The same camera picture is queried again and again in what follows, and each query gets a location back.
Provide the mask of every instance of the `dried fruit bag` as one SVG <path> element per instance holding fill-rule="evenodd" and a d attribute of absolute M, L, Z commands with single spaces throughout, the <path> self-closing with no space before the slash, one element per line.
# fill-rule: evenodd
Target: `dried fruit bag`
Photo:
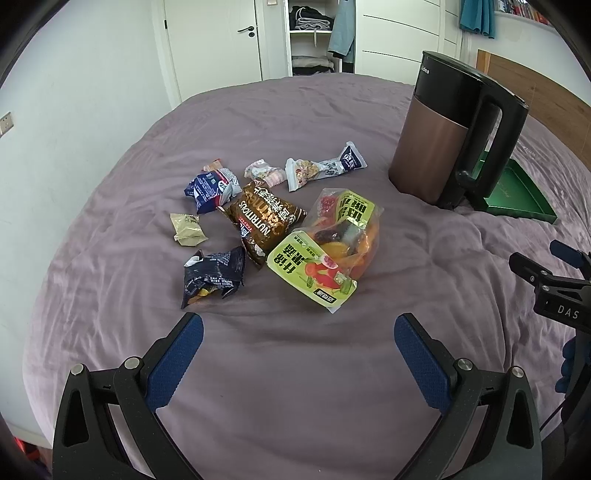
<path fill-rule="evenodd" d="M 324 189 L 301 228 L 343 272 L 358 280 L 378 248 L 383 211 L 351 190 Z"/>
<path fill-rule="evenodd" d="M 355 291 L 374 256 L 382 211 L 351 190 L 324 189 L 302 228 L 275 247 L 267 265 L 335 312 Z"/>
<path fill-rule="evenodd" d="M 267 265 L 331 313 L 357 288 L 357 282 L 303 231 L 292 232 L 284 238 L 267 257 Z"/>

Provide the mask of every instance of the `white wardrobe door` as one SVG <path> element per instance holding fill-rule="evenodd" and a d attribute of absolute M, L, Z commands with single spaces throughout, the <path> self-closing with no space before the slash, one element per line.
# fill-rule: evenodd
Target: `white wardrobe door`
<path fill-rule="evenodd" d="M 419 61 L 369 51 L 355 57 L 356 72 L 410 85 L 416 83 L 420 66 Z"/>
<path fill-rule="evenodd" d="M 426 0 L 365 2 L 363 16 L 383 18 L 439 35 L 439 7 Z"/>
<path fill-rule="evenodd" d="M 254 0 L 165 0 L 164 5 L 182 100 L 261 80 Z M 248 27 L 252 31 L 238 32 Z"/>
<path fill-rule="evenodd" d="M 380 18 L 363 16 L 357 32 L 362 51 L 421 61 L 423 50 L 437 50 L 438 35 Z"/>
<path fill-rule="evenodd" d="M 462 31 L 459 27 L 459 0 L 444 0 L 445 12 L 443 23 L 443 53 L 450 57 L 459 58 L 462 45 Z"/>
<path fill-rule="evenodd" d="M 428 31 L 366 15 L 359 18 L 356 39 L 355 73 L 411 85 L 417 81 L 423 50 L 436 51 L 439 42 Z"/>

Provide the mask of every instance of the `electrical outlet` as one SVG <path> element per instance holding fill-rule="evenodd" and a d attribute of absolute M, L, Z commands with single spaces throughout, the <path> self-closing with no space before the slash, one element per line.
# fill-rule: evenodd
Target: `electrical outlet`
<path fill-rule="evenodd" d="M 14 124 L 12 123 L 12 115 L 8 112 L 2 118 L 0 118 L 0 137 L 8 132 Z"/>

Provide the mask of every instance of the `electric kettle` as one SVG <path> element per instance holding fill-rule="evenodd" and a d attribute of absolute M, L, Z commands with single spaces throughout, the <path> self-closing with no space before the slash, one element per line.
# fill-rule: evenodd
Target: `electric kettle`
<path fill-rule="evenodd" d="M 413 98 L 388 176 L 399 192 L 441 208 L 465 193 L 488 197 L 515 148 L 529 107 L 489 76 L 437 52 L 424 51 Z M 501 113 L 491 149 L 474 166 Z"/>

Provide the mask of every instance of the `kettle handle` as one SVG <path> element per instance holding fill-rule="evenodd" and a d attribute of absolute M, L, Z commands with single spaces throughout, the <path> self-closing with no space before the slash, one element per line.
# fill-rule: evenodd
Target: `kettle handle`
<path fill-rule="evenodd" d="M 477 141 L 477 132 L 481 130 L 478 125 L 479 113 L 489 103 L 501 109 L 502 117 L 484 165 L 477 178 L 473 178 L 471 169 L 478 159 L 460 155 L 461 158 L 456 170 L 458 184 L 467 191 L 484 198 L 492 193 L 499 178 L 501 178 L 501 174 L 505 169 L 509 156 L 515 148 L 529 111 L 529 107 L 517 95 L 514 95 L 496 82 L 484 82 L 480 92 L 480 98 L 478 99 L 478 107 L 474 114 L 474 120 L 466 134 L 462 152 L 473 151 L 473 149 L 468 148 L 468 145 L 471 142 Z"/>

